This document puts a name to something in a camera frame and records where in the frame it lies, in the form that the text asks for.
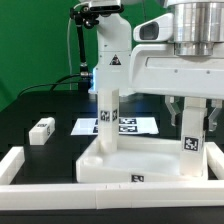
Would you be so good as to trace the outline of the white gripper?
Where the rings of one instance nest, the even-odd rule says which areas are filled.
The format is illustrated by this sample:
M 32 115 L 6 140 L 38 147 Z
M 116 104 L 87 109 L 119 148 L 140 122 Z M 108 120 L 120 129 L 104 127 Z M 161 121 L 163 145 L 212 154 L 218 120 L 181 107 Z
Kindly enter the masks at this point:
M 211 56 L 176 56 L 173 44 L 139 44 L 131 54 L 129 80 L 136 92 L 168 95 L 172 126 L 180 123 L 177 96 L 212 99 L 208 121 L 213 132 L 224 100 L 224 43 L 215 44 Z

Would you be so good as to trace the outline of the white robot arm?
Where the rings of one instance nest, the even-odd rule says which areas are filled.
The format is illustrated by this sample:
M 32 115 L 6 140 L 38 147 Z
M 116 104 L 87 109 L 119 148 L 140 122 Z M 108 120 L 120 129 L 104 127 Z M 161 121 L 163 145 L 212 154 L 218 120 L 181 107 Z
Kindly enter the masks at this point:
M 172 117 L 183 97 L 184 122 L 193 119 L 197 99 L 209 99 L 213 111 L 203 120 L 216 129 L 224 102 L 224 0 L 158 0 L 169 12 L 136 27 L 120 13 L 140 0 L 79 1 L 83 25 L 97 28 L 93 91 L 119 86 L 125 94 L 164 95 Z

